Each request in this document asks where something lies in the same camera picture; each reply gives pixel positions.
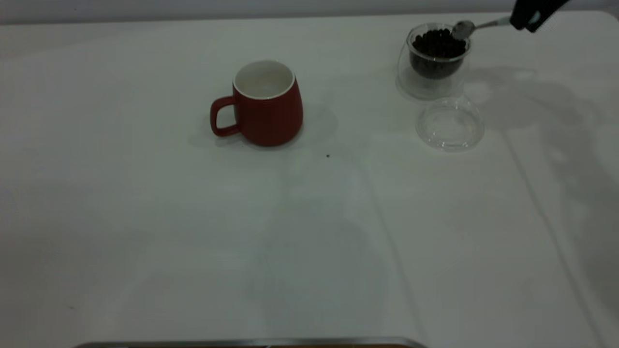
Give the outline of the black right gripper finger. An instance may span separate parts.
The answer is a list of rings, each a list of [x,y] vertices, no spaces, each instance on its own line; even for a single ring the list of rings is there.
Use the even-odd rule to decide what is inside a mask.
[[[517,0],[509,22],[517,30],[537,30],[550,16],[544,0]]]
[[[525,29],[531,33],[536,32],[543,24],[559,9],[565,6],[569,0],[527,0],[525,9],[528,11],[525,21]]]

